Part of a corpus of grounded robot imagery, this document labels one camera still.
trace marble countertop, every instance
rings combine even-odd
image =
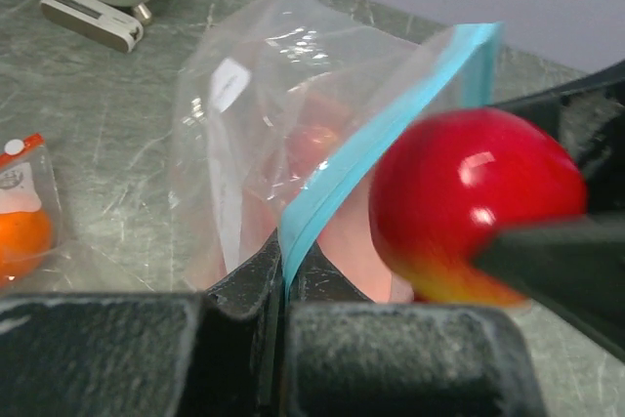
[[[153,0],[155,22],[125,56],[45,21],[39,0],[0,0],[0,138],[48,140],[72,235],[153,290],[180,288],[188,244],[167,203],[174,85],[207,24],[251,0]],[[440,25],[366,0],[321,0],[421,42]],[[580,73],[505,49],[497,99]],[[555,417],[625,415],[625,366],[540,307],[515,315]]]

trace red apple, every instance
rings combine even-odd
[[[494,108],[451,111],[412,125],[378,162],[371,236],[418,296],[510,306],[523,297],[472,259],[498,230],[578,216],[586,198],[570,156],[539,128]]]
[[[326,87],[330,90],[333,88],[331,84],[326,84]],[[295,92],[293,100],[304,101],[298,122],[309,126],[322,126],[337,130],[345,127],[353,118],[353,111],[349,106],[316,90]]]
[[[285,141],[291,178],[307,178],[330,156],[339,144],[336,132],[324,126],[303,126]]]

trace ziplock bag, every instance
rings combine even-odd
[[[0,286],[35,270],[59,242],[61,205],[50,155],[35,134],[0,154]]]
[[[409,300],[371,244],[368,175],[418,116],[489,103],[498,41],[498,24],[465,24],[416,45],[316,0],[259,0],[207,30],[173,127],[170,204],[200,240],[187,281],[211,286],[279,226],[287,291],[317,240],[373,300]]]

